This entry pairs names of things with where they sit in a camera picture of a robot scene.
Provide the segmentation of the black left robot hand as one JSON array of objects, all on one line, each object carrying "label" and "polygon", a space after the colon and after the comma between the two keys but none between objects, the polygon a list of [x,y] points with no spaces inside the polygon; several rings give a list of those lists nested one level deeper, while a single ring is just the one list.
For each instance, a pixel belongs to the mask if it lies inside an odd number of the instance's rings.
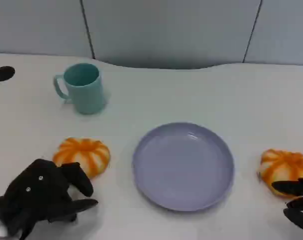
[{"label": "black left robot hand", "polygon": [[91,198],[94,193],[93,185],[78,162],[62,164],[57,168],[59,175],[63,177],[63,183],[70,185],[82,193],[86,198],[73,200],[67,189],[59,193],[59,200],[50,204],[46,210],[46,220],[53,222],[74,222],[77,214],[84,212],[98,204],[96,199]]}]

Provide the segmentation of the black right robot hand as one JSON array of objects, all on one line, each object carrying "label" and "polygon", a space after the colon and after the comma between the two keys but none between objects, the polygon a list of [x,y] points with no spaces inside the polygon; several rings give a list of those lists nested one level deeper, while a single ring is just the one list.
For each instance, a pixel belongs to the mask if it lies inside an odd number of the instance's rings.
[{"label": "black right robot hand", "polygon": [[280,193],[298,197],[286,204],[283,214],[289,221],[303,230],[303,178],[274,181],[271,186]]}]

